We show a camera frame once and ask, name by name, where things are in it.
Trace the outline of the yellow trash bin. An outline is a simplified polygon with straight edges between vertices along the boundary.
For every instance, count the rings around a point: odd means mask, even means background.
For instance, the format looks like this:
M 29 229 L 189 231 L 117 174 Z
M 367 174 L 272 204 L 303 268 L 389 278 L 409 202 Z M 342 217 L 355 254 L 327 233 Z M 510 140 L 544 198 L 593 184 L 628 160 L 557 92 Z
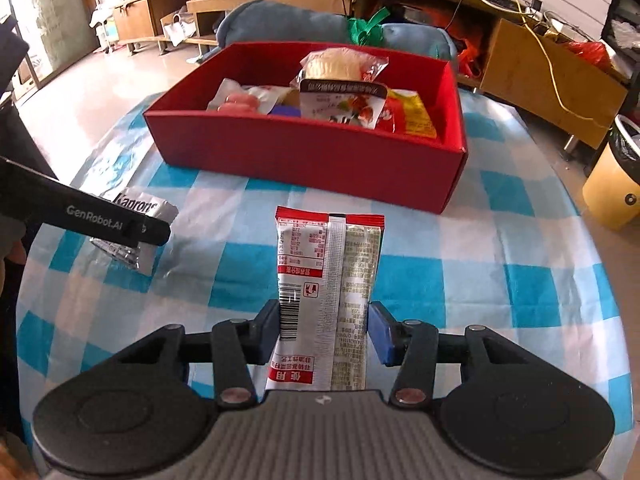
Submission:
M 618 231 L 639 215 L 639 126 L 618 115 L 604 149 L 582 187 L 601 226 Z

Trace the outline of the purple snack packet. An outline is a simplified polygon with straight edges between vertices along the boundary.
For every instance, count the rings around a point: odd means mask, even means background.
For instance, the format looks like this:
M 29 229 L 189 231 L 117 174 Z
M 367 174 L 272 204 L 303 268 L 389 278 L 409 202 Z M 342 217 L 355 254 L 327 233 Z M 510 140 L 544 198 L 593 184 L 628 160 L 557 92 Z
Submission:
M 269 112 L 270 116 L 301 118 L 300 109 L 296 106 L 277 104 Z

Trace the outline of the yellow corn puffs bag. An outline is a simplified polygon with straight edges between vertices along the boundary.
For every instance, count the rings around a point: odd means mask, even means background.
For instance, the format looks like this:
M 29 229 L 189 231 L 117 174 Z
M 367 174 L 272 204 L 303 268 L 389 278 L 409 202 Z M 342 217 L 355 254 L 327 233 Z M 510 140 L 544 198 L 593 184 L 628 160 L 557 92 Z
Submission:
M 387 109 L 393 133 L 436 139 L 437 131 L 419 93 L 412 90 L 388 90 Z

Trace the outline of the round rice cracker pack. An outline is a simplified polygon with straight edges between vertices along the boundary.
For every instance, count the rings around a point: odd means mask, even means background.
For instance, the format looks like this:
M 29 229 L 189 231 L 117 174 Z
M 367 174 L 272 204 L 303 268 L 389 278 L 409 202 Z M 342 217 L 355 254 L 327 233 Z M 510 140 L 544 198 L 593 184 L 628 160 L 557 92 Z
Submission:
M 380 58 L 351 48 L 327 48 L 310 52 L 300 61 L 300 79 L 374 81 L 388 65 Z

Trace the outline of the white Kaprons wafer pack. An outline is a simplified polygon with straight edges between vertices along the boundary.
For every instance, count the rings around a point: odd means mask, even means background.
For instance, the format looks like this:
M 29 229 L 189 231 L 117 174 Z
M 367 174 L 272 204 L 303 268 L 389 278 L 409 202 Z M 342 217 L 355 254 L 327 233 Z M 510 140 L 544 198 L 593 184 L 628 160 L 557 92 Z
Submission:
M 178 216 L 178 208 L 168 200 L 142 191 L 123 188 L 113 203 L 134 214 L 124 223 L 126 244 L 92 238 L 90 242 L 114 260 L 141 274 L 150 276 L 157 248 L 170 237 L 170 225 Z

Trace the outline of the dark red topped snack bag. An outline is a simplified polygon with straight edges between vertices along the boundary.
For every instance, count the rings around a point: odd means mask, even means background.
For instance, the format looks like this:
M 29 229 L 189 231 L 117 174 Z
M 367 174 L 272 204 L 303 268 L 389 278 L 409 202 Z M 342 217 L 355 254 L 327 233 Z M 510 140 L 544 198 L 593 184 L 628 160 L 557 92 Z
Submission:
M 299 83 L 300 116 L 374 129 L 386 96 L 387 88 L 376 82 L 303 79 Z

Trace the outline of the red white snack sachet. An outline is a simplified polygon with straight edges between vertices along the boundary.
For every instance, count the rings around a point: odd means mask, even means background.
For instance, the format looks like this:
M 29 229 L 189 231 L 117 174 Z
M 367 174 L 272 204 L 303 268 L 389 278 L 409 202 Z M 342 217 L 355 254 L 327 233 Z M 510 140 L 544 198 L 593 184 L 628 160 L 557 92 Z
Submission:
M 280 335 L 266 388 L 362 390 L 384 217 L 280 206 L 274 218 Z

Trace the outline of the red cardboard box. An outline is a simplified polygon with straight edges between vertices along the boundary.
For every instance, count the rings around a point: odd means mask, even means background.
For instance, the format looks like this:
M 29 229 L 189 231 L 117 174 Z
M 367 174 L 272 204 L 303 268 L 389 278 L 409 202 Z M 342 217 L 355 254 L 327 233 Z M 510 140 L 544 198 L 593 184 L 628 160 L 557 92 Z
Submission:
M 236 42 L 180 80 L 143 114 L 171 166 L 320 188 L 440 214 L 454 194 L 468 144 L 450 63 L 382 48 L 378 78 L 414 90 L 435 126 L 434 139 L 320 120 L 209 110 L 226 78 L 241 84 L 288 84 L 300 60 L 321 42 Z

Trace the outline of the pink sausages vacuum pack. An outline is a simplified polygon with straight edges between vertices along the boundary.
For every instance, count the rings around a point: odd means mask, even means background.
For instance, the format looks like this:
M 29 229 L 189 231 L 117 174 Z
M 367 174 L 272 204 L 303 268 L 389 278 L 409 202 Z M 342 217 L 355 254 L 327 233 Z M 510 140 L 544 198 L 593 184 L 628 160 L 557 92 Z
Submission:
M 296 90 L 292 87 L 243 86 L 224 78 L 207 104 L 207 110 L 268 115 L 276 106 L 291 100 L 296 100 Z

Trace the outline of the blue white checkered tablecloth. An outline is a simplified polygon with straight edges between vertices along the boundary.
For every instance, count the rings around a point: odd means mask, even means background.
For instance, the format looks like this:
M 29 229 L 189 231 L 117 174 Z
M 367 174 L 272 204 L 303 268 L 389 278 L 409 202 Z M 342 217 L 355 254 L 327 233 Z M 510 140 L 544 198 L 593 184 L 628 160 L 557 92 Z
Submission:
M 281 207 L 385 219 L 372 299 L 445 333 L 485 325 L 604 396 L 615 434 L 601 472 L 623 479 L 638 434 L 622 319 L 596 245 L 565 186 L 511 107 L 462 92 L 469 159 L 442 214 L 171 167 L 144 106 L 127 113 L 74 177 L 114 197 L 140 188 L 178 208 L 150 275 L 87 237 L 44 226 L 17 299 L 22 421 L 52 388 L 160 326 L 206 332 L 251 318 L 277 293 Z

